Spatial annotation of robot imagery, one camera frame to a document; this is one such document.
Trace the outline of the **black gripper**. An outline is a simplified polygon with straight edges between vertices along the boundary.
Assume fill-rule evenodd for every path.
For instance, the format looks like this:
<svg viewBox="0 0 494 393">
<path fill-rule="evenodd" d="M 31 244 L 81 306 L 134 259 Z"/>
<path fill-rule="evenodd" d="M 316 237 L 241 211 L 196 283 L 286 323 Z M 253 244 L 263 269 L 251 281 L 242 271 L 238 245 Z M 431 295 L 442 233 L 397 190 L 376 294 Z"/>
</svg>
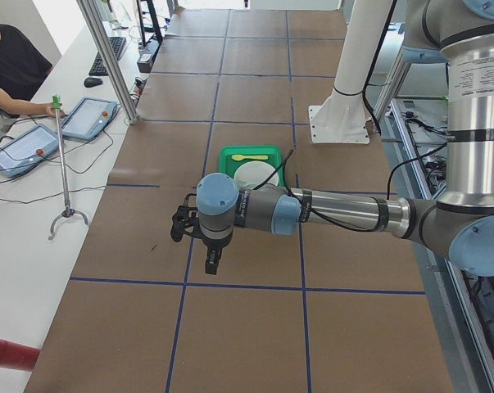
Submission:
<svg viewBox="0 0 494 393">
<path fill-rule="evenodd" d="M 204 237 L 202 239 L 203 244 L 207 248 L 205 273 L 217 274 L 222 250 L 231 242 L 231 240 L 232 235 L 228 235 L 221 239 L 212 239 L 209 237 Z"/>
</svg>

